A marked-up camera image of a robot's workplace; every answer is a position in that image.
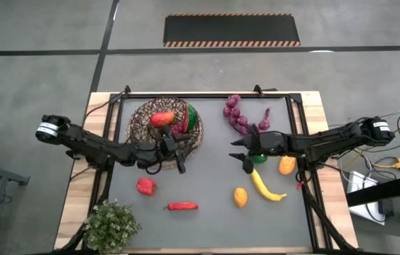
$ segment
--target hazard stripe mat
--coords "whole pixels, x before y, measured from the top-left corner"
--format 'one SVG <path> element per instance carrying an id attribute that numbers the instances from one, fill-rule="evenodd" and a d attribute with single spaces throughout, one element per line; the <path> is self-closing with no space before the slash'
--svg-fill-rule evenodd
<path id="1" fill-rule="evenodd" d="M 164 47 L 300 46 L 290 13 L 172 14 L 165 18 Z"/>

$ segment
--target wooden table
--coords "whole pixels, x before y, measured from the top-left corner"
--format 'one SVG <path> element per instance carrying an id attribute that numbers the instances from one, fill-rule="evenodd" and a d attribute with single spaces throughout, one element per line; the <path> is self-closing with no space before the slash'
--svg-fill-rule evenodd
<path id="1" fill-rule="evenodd" d="M 256 93 L 256 92 L 242 92 L 236 91 L 237 94 L 245 93 Z M 287 92 L 265 92 L 271 94 Z M 328 129 L 326 117 L 321 103 L 320 93 L 318 91 L 293 91 L 293 93 L 300 93 L 302 95 L 302 101 L 304 106 L 304 112 L 307 120 L 307 126 L 309 133 L 324 131 Z M 92 93 L 89 99 L 87 112 L 91 109 L 100 106 L 107 102 L 110 97 L 109 92 L 104 93 Z M 107 107 L 100 108 L 89 115 L 85 120 L 84 129 L 88 130 L 97 135 L 102 135 L 104 131 L 104 123 L 106 118 Z M 302 131 L 301 124 L 299 122 L 299 115 L 295 111 L 296 126 L 299 132 Z M 109 130 L 110 137 L 114 134 L 114 128 L 116 126 L 117 110 L 113 111 L 111 129 Z M 335 161 L 330 160 L 328 162 L 332 165 L 337 165 Z M 71 175 L 80 172 L 87 168 L 85 161 L 76 161 L 72 168 Z M 63 247 L 71 238 L 71 236 L 78 230 L 80 225 L 83 223 L 87 216 L 89 202 L 91 198 L 91 190 L 93 187 L 95 170 L 90 169 L 85 173 L 78 175 L 73 179 L 67 189 L 67 195 L 65 199 L 65 206 L 62 211 L 62 217 L 60 220 L 60 226 L 58 228 L 57 237 L 55 240 L 54 249 Z M 345 197 L 345 191 L 343 190 L 342 181 L 340 179 L 340 173 L 334 169 L 324 167 L 318 170 L 318 178 L 321 186 L 321 192 L 323 195 L 323 202 L 326 208 L 326 214 L 334 226 L 337 228 L 344 238 L 354 247 L 357 247 L 357 240 L 355 231 L 352 225 L 350 212 L 348 210 L 348 204 Z M 320 220 L 314 213 L 314 221 L 316 225 L 316 231 L 318 236 L 318 243 L 320 247 L 324 247 L 324 239 L 321 228 Z M 183 252 L 183 253 L 295 253 L 295 252 L 311 252 L 311 247 L 257 247 L 257 248 L 220 248 L 220 249 L 131 249 L 123 251 L 123 253 L 145 253 L 145 252 Z"/>

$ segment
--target concrete floor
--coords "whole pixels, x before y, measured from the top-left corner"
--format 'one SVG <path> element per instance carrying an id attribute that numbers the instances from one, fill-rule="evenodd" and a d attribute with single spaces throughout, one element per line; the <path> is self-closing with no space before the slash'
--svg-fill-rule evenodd
<path id="1" fill-rule="evenodd" d="M 111 3 L 0 0 L 0 50 L 99 49 Z M 122 0 L 109 48 L 161 47 L 163 17 L 195 12 L 290 12 L 303 46 L 400 45 L 400 0 Z M 52 249 L 72 161 L 65 148 L 38 142 L 34 132 L 43 114 L 80 123 L 96 61 L 0 57 L 0 166 L 31 176 L 29 186 L 8 188 L 14 199 L 0 212 L 0 254 Z M 255 84 L 318 90 L 328 122 L 343 124 L 400 110 L 400 52 L 108 56 L 99 91 L 125 85 L 134 91 L 248 90 Z M 400 157 L 400 148 L 369 156 Z M 350 170 L 364 167 L 356 163 Z M 396 237 L 357 228 L 357 238 L 368 251 L 400 254 Z"/>

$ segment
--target yellow banana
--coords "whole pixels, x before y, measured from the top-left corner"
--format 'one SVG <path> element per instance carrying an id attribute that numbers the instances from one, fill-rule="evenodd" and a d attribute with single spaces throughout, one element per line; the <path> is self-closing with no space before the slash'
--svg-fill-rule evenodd
<path id="1" fill-rule="evenodd" d="M 258 192 L 260 193 L 260 195 L 262 195 L 264 198 L 270 200 L 270 201 L 280 201 L 282 198 L 286 197 L 286 194 L 274 194 L 271 193 L 265 186 L 265 184 L 262 181 L 262 178 L 260 177 L 260 175 L 258 174 L 257 170 L 254 169 L 254 171 L 252 171 L 252 173 L 250 174 L 250 177 L 252 178 L 252 181 L 255 184 L 255 187 L 257 188 Z"/>

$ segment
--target green plant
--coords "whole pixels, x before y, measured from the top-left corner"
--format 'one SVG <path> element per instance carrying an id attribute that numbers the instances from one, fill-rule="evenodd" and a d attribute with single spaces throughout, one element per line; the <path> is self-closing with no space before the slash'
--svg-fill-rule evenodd
<path id="1" fill-rule="evenodd" d="M 130 244 L 132 236 L 141 230 L 129 205 L 105 200 L 93 207 L 85 220 L 84 241 L 90 249 L 105 253 L 119 253 Z"/>

